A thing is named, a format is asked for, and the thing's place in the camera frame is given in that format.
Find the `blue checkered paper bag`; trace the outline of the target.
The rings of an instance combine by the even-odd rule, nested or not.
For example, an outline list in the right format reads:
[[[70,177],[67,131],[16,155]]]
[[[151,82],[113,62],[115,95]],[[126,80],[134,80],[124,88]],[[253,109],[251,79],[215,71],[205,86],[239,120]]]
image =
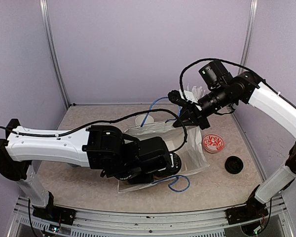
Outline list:
[[[182,128],[173,127],[173,119],[163,119],[161,121],[146,122],[143,126],[139,123],[125,132],[140,140],[160,136],[166,143],[169,150],[173,150],[182,144],[184,131]],[[159,183],[169,181],[168,188],[176,193],[181,193],[190,187],[188,176],[197,174],[207,167],[209,163],[202,150],[202,134],[198,126],[188,126],[187,142],[182,148],[175,152],[181,159],[182,165],[177,174],[169,174],[165,177],[157,177],[155,181],[147,184],[129,184],[127,181],[119,181],[117,190],[119,193],[137,191],[155,186]]]

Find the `black coffee cup lid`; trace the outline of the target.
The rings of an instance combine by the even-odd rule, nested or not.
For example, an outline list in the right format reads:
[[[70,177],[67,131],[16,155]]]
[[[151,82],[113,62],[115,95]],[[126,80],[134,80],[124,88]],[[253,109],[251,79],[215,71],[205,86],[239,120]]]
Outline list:
[[[176,153],[170,153],[170,164],[162,171],[164,177],[176,175],[182,167],[182,161]]]

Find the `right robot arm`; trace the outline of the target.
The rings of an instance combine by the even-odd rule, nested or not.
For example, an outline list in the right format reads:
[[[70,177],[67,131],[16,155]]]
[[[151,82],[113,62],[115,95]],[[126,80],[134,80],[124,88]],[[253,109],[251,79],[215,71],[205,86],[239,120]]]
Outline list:
[[[245,204],[225,211],[229,224],[253,220],[270,214],[266,204],[279,191],[286,189],[296,178],[296,106],[269,86],[265,79],[245,67],[244,72],[233,77],[224,66],[225,60],[208,58],[208,64],[199,70],[209,93],[200,99],[187,96],[183,75],[192,66],[203,62],[199,59],[185,67],[179,77],[180,90],[168,93],[171,103],[182,110],[174,127],[199,126],[209,128],[208,116],[217,114],[225,106],[243,102],[259,109],[285,128],[295,139],[289,157],[269,178],[258,185]]]

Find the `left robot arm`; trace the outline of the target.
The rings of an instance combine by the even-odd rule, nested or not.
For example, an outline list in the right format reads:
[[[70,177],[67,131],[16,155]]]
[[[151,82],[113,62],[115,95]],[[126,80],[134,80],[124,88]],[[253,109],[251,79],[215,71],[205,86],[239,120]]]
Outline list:
[[[14,118],[1,127],[5,137],[0,139],[0,174],[18,183],[33,207],[53,220],[59,208],[34,174],[34,160],[100,170],[103,176],[120,180],[170,169],[172,151],[161,137],[140,140],[116,127],[129,118],[101,119],[62,131],[29,129]]]

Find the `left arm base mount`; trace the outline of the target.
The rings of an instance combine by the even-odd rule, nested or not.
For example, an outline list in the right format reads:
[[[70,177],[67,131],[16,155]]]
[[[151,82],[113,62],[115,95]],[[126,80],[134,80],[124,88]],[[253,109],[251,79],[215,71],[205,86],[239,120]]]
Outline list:
[[[33,216],[37,218],[70,226],[73,225],[75,215],[76,211],[74,209],[55,205],[46,208],[34,207],[33,210]]]

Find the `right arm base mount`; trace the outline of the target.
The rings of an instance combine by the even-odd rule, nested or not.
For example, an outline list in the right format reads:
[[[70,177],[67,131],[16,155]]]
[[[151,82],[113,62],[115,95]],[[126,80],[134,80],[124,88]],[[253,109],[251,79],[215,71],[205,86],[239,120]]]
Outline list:
[[[247,206],[239,206],[228,208],[225,211],[225,214],[228,224],[233,225],[262,218],[263,216],[266,217],[269,215],[269,212],[266,207],[262,208],[261,210],[251,210]]]

